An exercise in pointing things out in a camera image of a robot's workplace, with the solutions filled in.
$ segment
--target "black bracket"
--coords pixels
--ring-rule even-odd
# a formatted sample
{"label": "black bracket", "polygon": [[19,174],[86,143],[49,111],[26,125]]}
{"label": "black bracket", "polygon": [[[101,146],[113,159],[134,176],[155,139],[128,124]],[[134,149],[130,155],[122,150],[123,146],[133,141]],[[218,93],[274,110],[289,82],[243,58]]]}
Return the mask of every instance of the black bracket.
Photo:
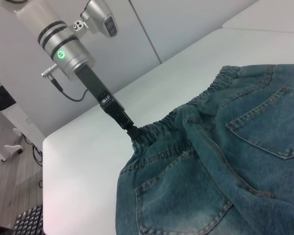
{"label": "black bracket", "polygon": [[75,74],[95,97],[101,108],[112,117],[123,130],[127,130],[127,134],[132,140],[139,137],[140,133],[138,128],[134,126],[133,121],[125,113],[123,106],[109,92],[106,86],[88,65],[78,68]]}

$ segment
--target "back pocket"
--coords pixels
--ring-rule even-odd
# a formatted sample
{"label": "back pocket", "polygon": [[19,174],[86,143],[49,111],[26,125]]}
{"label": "back pocket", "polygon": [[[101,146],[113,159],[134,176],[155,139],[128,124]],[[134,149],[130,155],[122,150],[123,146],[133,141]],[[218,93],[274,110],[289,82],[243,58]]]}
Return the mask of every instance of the back pocket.
{"label": "back pocket", "polygon": [[135,189],[140,234],[203,235],[232,203],[222,194],[193,150]]}
{"label": "back pocket", "polygon": [[267,101],[226,126],[260,149],[283,159],[294,157],[294,88],[281,88]]}

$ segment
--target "wooden floor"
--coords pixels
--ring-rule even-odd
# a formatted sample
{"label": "wooden floor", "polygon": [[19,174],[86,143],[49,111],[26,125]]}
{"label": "wooden floor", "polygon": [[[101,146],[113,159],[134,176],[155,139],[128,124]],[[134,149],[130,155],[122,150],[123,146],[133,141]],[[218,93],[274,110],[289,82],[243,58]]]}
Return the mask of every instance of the wooden floor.
{"label": "wooden floor", "polygon": [[24,138],[18,144],[23,147],[21,155],[0,161],[0,226],[5,228],[12,228],[17,215],[43,202],[43,189],[38,186],[42,167],[36,164],[32,147]]}

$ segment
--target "elastic waistband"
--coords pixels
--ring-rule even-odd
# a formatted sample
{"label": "elastic waistband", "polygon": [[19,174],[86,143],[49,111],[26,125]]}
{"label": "elastic waistband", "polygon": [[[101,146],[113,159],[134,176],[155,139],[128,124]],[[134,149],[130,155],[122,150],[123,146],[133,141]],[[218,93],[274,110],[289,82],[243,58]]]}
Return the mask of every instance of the elastic waistband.
{"label": "elastic waistband", "polygon": [[134,150],[140,149],[142,147],[152,145],[157,139],[163,137],[165,134],[170,132],[172,129],[176,129],[174,125],[175,117],[180,108],[185,105],[198,106],[201,100],[206,100],[208,96],[216,91],[227,89],[231,84],[233,79],[236,79],[240,67],[236,66],[224,66],[220,70],[216,79],[210,85],[210,87],[203,93],[193,98],[188,103],[179,106],[165,116],[162,120],[154,122],[139,128],[141,136],[139,136],[135,141],[133,141]]}

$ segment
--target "denim fabric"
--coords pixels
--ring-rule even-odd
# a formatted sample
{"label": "denim fabric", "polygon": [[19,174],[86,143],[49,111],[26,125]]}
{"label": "denim fabric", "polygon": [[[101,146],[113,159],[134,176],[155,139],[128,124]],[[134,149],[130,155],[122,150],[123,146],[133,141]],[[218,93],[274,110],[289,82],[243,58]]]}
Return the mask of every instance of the denim fabric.
{"label": "denim fabric", "polygon": [[118,235],[294,235],[294,65],[223,67],[140,131]]}

